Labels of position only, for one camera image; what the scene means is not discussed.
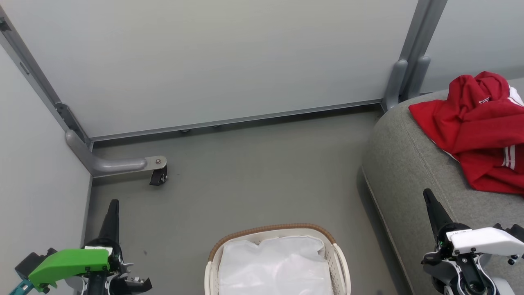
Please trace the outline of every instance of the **metal bracket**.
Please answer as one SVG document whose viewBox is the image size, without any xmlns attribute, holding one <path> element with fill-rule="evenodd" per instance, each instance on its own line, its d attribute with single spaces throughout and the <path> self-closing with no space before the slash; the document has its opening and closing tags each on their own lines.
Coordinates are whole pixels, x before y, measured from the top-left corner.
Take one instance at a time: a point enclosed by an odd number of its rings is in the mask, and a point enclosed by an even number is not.
<svg viewBox="0 0 524 295">
<path fill-rule="evenodd" d="M 84 130 L 78 123 L 78 120 L 73 115 L 73 112 L 67 104 L 63 102 L 57 102 L 54 104 L 55 109 L 57 110 L 58 114 L 62 117 L 65 124 L 70 130 L 73 130 L 77 133 L 80 140 L 84 143 L 85 146 L 89 146 L 91 144 L 91 141 L 89 140 L 89 137 L 85 134 Z"/>
<path fill-rule="evenodd" d="M 431 58 L 429 56 L 421 56 L 417 60 L 417 64 L 413 70 L 413 76 L 411 77 L 411 82 L 407 87 L 407 97 L 406 99 L 414 98 L 420 96 L 420 89 L 422 88 L 422 83 L 424 83 L 425 74 L 428 71 L 429 63 Z"/>
<path fill-rule="evenodd" d="M 151 185 L 160 185 L 167 179 L 167 159 L 164 156 L 106 160 L 93 155 L 73 130 L 66 131 L 65 141 L 94 178 L 130 172 L 153 171 L 153 176 L 160 174 L 160 177 L 155 180 L 151 179 Z"/>
<path fill-rule="evenodd" d="M 5 21 L 4 17 L 0 17 L 0 31 L 10 31 L 11 27 L 9 27 L 9 24 Z"/>
<path fill-rule="evenodd" d="M 400 86 L 402 85 L 402 80 L 404 79 L 407 68 L 408 61 L 405 59 L 401 59 L 393 65 L 393 69 L 389 75 L 386 93 L 384 94 L 384 99 L 382 100 L 381 104 L 384 113 L 398 105 Z"/>
</svg>

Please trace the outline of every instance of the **gray sofa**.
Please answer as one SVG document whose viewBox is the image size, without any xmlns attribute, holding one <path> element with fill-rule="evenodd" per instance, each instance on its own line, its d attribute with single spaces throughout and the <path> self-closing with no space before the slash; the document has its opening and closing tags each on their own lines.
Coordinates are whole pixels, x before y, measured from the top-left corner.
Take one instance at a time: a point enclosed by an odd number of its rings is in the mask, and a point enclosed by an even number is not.
<svg viewBox="0 0 524 295">
<path fill-rule="evenodd" d="M 509 84 L 524 94 L 524 79 Z M 522 196 L 471 189 L 458 162 L 424 134 L 408 110 L 414 103 L 446 98 L 447 91 L 434 92 L 388 111 L 376 124 L 363 158 L 368 187 L 414 294 L 439 294 L 420 265 L 434 249 L 425 188 L 433 190 L 455 222 L 472 228 L 524 226 Z M 510 266 L 507 258 L 493 257 L 486 271 L 507 279 L 515 294 L 524 294 L 524 262 Z"/>
</svg>

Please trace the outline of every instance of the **brown basket rim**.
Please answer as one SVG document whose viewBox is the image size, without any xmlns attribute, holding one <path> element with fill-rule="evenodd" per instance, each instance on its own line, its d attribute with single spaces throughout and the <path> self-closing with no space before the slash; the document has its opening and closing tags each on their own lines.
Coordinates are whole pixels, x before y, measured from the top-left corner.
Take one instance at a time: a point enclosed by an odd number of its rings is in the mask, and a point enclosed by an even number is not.
<svg viewBox="0 0 524 295">
<path fill-rule="evenodd" d="M 211 253 L 209 254 L 208 261 L 213 261 L 213 258 L 215 257 L 216 252 L 219 250 L 219 248 L 226 243 L 227 241 L 231 239 L 236 239 L 238 237 L 247 236 L 251 234 L 256 233 L 262 233 L 264 231 L 271 231 L 271 230 L 279 230 L 279 229 L 294 229 L 294 228 L 308 228 L 308 229 L 314 229 L 316 231 L 319 231 L 323 235 L 326 236 L 326 238 L 329 240 L 331 244 L 335 244 L 335 238 L 329 233 L 329 231 L 325 230 L 323 227 L 318 226 L 316 224 L 311 223 L 289 223 L 289 224 L 277 224 L 277 225 L 268 225 L 268 226 L 261 226 L 261 227 L 255 227 L 252 229 L 242 230 L 238 231 L 236 233 L 227 235 L 220 239 L 218 243 L 215 244 L 213 249 L 211 250 Z"/>
</svg>

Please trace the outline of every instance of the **laundry basket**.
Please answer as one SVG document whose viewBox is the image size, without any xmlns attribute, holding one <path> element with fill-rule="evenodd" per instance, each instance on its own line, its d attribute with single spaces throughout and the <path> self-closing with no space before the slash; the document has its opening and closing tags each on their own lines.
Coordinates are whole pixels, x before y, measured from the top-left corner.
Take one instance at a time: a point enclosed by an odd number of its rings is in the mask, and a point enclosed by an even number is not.
<svg viewBox="0 0 524 295">
<path fill-rule="evenodd" d="M 318 225 L 299 223 L 257 227 L 222 238 L 211 250 L 208 265 L 205 267 L 205 295 L 219 295 L 219 267 L 226 242 L 247 240 L 259 244 L 263 240 L 289 236 L 311 236 L 322 240 L 325 244 L 325 258 L 329 265 L 333 294 L 351 294 L 350 272 L 347 268 L 346 258 L 333 236 Z"/>
</svg>

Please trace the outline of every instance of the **gray metal bar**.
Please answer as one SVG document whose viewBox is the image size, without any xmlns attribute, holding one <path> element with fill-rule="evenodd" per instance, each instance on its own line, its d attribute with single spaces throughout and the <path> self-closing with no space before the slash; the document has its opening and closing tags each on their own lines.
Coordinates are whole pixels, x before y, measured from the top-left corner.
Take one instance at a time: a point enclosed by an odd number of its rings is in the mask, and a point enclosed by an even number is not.
<svg viewBox="0 0 524 295">
<path fill-rule="evenodd" d="M 389 75 L 386 93 L 384 94 L 384 100 L 381 104 L 384 112 L 387 112 L 394 106 L 398 105 L 400 86 L 402 85 L 402 80 L 404 79 L 407 68 L 408 61 L 405 59 L 401 59 L 393 65 L 393 69 Z"/>
<path fill-rule="evenodd" d="M 73 130 L 65 132 L 65 141 L 93 177 L 157 170 L 164 168 L 167 164 L 167 159 L 164 156 L 121 160 L 99 158 L 91 153 Z"/>
<path fill-rule="evenodd" d="M 407 99 L 420 96 L 420 89 L 422 88 L 422 83 L 424 83 L 424 77 L 428 71 L 430 62 L 431 58 L 429 56 L 422 56 L 417 60 L 413 78 L 410 83 L 408 83 L 408 88 L 406 89 Z"/>
<path fill-rule="evenodd" d="M 53 117 L 56 119 L 56 121 L 58 122 L 58 124 L 60 125 L 60 127 L 62 127 L 62 129 L 64 131 L 67 131 L 69 130 L 69 128 L 67 127 L 66 123 L 64 122 L 64 120 L 62 119 L 62 117 L 58 114 L 58 112 L 56 111 L 53 103 L 51 100 L 49 100 L 49 98 L 46 96 L 46 94 L 44 93 L 44 91 L 42 90 L 42 88 L 40 87 L 40 85 L 36 82 L 36 80 L 34 79 L 34 76 L 33 75 L 27 75 L 26 72 L 24 71 L 24 68 L 22 67 L 22 65 L 24 64 L 22 62 L 22 60 L 20 59 L 20 57 L 16 54 L 15 50 L 13 49 L 13 47 L 11 46 L 11 44 L 9 44 L 9 42 L 7 41 L 7 39 L 5 38 L 5 36 L 3 34 L 0 34 L 0 45 L 2 47 L 4 47 L 5 51 L 7 52 L 7 54 L 9 55 L 9 57 L 11 57 L 11 59 L 13 60 L 13 62 L 15 63 L 15 65 L 18 67 L 18 69 L 20 70 L 20 72 L 23 73 L 23 75 L 26 77 L 27 81 L 29 82 L 29 84 L 31 85 L 31 87 L 34 89 L 34 91 L 36 92 L 36 94 L 38 95 L 38 97 L 40 97 L 40 99 L 42 100 L 42 102 L 44 103 L 44 105 L 47 107 L 47 109 L 49 110 L 49 112 L 51 112 L 51 114 L 53 115 Z"/>
<path fill-rule="evenodd" d="M 23 65 L 25 66 L 27 72 L 31 76 L 34 77 L 36 83 L 38 86 L 42 89 L 42 91 L 45 93 L 46 97 L 53 103 L 57 103 L 60 101 L 58 98 L 57 93 L 54 91 L 53 87 L 51 86 L 51 83 L 47 80 L 46 76 L 43 74 L 42 70 L 38 66 L 36 60 L 32 56 L 31 52 L 29 52 L 29 49 L 27 48 L 26 44 L 16 31 L 15 27 L 7 17 L 5 11 L 0 6 L 0 18 L 3 19 L 9 26 L 9 30 L 2 31 L 5 38 L 11 44 L 13 50 L 15 53 L 19 56 L 21 59 Z"/>
<path fill-rule="evenodd" d="M 285 117 L 289 115 L 307 114 L 307 113 L 314 113 L 314 112 L 321 112 L 321 111 L 366 106 L 368 104 L 376 104 L 380 102 L 382 102 L 382 99 L 368 100 L 368 101 L 362 101 L 362 102 L 351 102 L 351 103 L 344 103 L 344 104 L 336 104 L 334 106 L 311 108 L 311 109 L 305 109 L 305 110 L 273 113 L 273 114 L 266 114 L 266 115 L 256 115 L 252 117 L 243 117 L 243 118 L 213 121 L 213 122 L 207 122 L 207 123 L 198 123 L 198 124 L 189 124 L 189 125 L 182 125 L 182 126 L 175 126 L 175 127 L 134 131 L 134 132 L 127 132 L 127 133 L 120 133 L 120 134 L 95 136 L 90 139 L 92 142 L 98 142 L 98 141 L 130 138 L 134 136 L 151 135 L 151 134 L 166 133 L 166 132 L 173 132 L 173 131 L 182 131 L 182 130 L 189 130 L 189 129 L 195 129 L 195 128 L 202 128 L 202 127 L 211 127 L 211 126 L 217 126 L 217 125 L 226 125 L 226 124 L 241 123 L 241 122 L 248 122 L 248 121 L 255 121 L 255 120 Z"/>
<path fill-rule="evenodd" d="M 411 24 L 409 25 L 406 40 L 404 41 L 404 46 L 402 47 L 399 59 L 407 60 L 409 58 L 409 54 L 413 50 L 413 44 L 415 44 L 417 34 L 419 32 L 420 26 L 422 25 L 425 12 L 426 10 L 428 10 L 430 2 L 431 0 L 419 0 L 417 2 L 417 7 L 415 8 L 415 12 L 413 13 Z"/>
<path fill-rule="evenodd" d="M 433 33 L 435 32 L 436 26 L 439 23 L 440 17 L 442 16 L 442 12 L 444 11 L 444 8 L 446 6 L 447 0 L 430 0 L 427 4 L 426 10 L 423 12 L 422 17 L 420 16 L 422 13 L 422 9 L 424 5 L 420 5 L 420 9 L 415 11 L 417 14 L 413 17 L 417 20 L 421 18 L 419 28 L 417 30 L 417 35 L 413 41 L 413 45 L 411 46 L 411 50 L 409 52 L 409 57 L 407 59 L 408 61 L 408 68 L 406 69 L 406 76 L 404 77 L 404 80 L 402 82 L 402 86 L 400 88 L 400 98 L 401 100 L 406 100 L 408 97 L 408 89 L 410 89 L 410 84 L 412 83 L 412 80 L 415 75 L 415 67 L 417 66 L 417 61 L 420 57 L 422 57 L 431 41 L 431 37 L 433 37 Z"/>
<path fill-rule="evenodd" d="M 71 109 L 69 109 L 67 104 L 63 102 L 57 102 L 54 104 L 54 107 L 58 114 L 62 117 L 63 121 L 66 123 L 67 127 L 76 132 L 78 137 L 80 137 L 80 139 L 83 142 L 85 142 L 85 145 L 89 146 L 91 144 L 91 140 L 89 139 L 87 134 L 85 134 L 84 129 L 82 128 L 82 126 L 80 126 L 80 123 L 74 116 Z"/>
</svg>

